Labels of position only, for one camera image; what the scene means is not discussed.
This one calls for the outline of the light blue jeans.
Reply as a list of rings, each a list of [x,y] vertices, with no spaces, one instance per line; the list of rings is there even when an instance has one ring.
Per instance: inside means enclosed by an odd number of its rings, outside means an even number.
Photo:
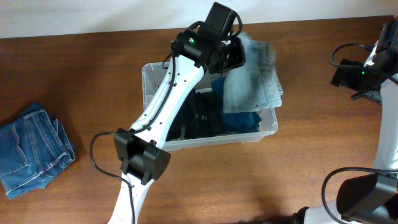
[[[276,51],[272,44],[238,35],[246,62],[230,70],[224,80],[225,113],[257,112],[282,106],[284,93],[276,72]]]

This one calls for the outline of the black taped cloth bundle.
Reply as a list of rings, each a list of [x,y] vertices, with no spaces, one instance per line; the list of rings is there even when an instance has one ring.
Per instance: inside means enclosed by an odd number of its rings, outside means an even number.
[[[189,117],[185,123],[185,138],[208,138],[225,133],[216,93],[190,93],[187,98]]]

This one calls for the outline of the teal blue taped cloth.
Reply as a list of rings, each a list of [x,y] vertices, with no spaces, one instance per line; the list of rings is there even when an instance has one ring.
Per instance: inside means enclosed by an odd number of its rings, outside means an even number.
[[[224,124],[226,133],[253,133],[258,132],[262,118],[257,112],[225,113],[223,111],[225,77],[211,83],[211,90],[219,101],[219,115]]]

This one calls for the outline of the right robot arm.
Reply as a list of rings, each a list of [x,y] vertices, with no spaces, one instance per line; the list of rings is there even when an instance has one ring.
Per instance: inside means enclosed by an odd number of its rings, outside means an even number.
[[[376,157],[371,168],[342,167],[330,172],[321,189],[320,207],[303,207],[287,223],[397,223],[397,21],[385,23],[378,41],[365,47],[364,63],[343,59],[331,84],[355,91],[351,99],[367,98],[382,105]],[[362,172],[345,180],[336,200],[327,202],[326,185],[336,174]]]

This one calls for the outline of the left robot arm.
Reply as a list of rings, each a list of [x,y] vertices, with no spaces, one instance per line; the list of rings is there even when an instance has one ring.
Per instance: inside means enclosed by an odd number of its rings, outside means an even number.
[[[152,183],[171,155],[162,148],[183,102],[206,72],[222,73],[244,64],[234,10],[215,2],[205,21],[197,21],[172,41],[169,67],[152,100],[129,130],[118,129],[114,143],[121,161],[121,188],[110,223],[137,223]]]

